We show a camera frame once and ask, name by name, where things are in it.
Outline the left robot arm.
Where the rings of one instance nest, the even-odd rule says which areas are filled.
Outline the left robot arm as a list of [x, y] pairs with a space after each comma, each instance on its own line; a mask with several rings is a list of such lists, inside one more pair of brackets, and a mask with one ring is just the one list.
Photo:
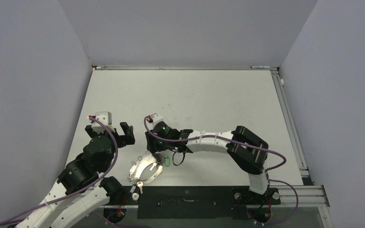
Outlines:
[[119, 135], [108, 117], [91, 116], [85, 127], [89, 143], [58, 175], [43, 201], [27, 211], [17, 228], [68, 228], [107, 203], [117, 204], [126, 191], [107, 174], [114, 167], [118, 150], [135, 143], [133, 126], [121, 122]]

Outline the green key tag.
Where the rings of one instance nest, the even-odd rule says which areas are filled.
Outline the green key tag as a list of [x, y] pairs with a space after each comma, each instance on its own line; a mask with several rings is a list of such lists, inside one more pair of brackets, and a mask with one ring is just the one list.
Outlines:
[[171, 164], [171, 159], [170, 159], [170, 157], [165, 157], [165, 159], [164, 159], [164, 166], [165, 166], [165, 167], [169, 167], [169, 166], [170, 166], [170, 164]]

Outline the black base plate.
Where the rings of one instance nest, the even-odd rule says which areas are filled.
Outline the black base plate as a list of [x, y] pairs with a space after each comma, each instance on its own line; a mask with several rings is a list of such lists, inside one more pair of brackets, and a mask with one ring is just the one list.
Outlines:
[[105, 205], [103, 215], [120, 222], [136, 210], [138, 219], [249, 219], [270, 215], [270, 206], [280, 205], [277, 188], [258, 195], [246, 186], [146, 186], [138, 200], [132, 194]]

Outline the aluminium frame rail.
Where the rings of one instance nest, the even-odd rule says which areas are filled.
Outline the aluminium frame rail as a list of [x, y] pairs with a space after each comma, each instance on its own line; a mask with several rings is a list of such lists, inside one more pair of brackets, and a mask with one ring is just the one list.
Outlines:
[[274, 67], [270, 71], [296, 158], [298, 171], [303, 181], [303, 186], [300, 187], [300, 191], [298, 192], [299, 205], [301, 207], [328, 208], [329, 201], [324, 186], [315, 185], [311, 179], [306, 158], [285, 96], [283, 81], [279, 75], [279, 68]]

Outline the key with grey tag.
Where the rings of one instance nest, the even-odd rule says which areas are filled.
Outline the key with grey tag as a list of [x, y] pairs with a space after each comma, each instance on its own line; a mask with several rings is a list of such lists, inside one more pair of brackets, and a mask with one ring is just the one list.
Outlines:
[[130, 193], [131, 194], [133, 194], [133, 193], [143, 194], [143, 186], [144, 186], [144, 183], [142, 181], [138, 181], [138, 182], [134, 183], [131, 186]]

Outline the red white marker pen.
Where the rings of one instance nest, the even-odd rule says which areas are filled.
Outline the red white marker pen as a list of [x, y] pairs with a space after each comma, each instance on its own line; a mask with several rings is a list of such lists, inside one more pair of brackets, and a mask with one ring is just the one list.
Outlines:
[[271, 67], [269, 66], [251, 66], [251, 69], [270, 69]]

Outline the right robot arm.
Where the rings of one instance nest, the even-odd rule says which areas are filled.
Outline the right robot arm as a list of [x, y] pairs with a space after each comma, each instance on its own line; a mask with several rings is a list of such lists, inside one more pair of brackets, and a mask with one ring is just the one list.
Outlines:
[[164, 121], [145, 132], [151, 153], [170, 150], [177, 153], [218, 152], [229, 155], [249, 176], [250, 199], [262, 203], [269, 196], [269, 180], [264, 163], [269, 145], [244, 126], [235, 130], [210, 133], [192, 129], [177, 130]]

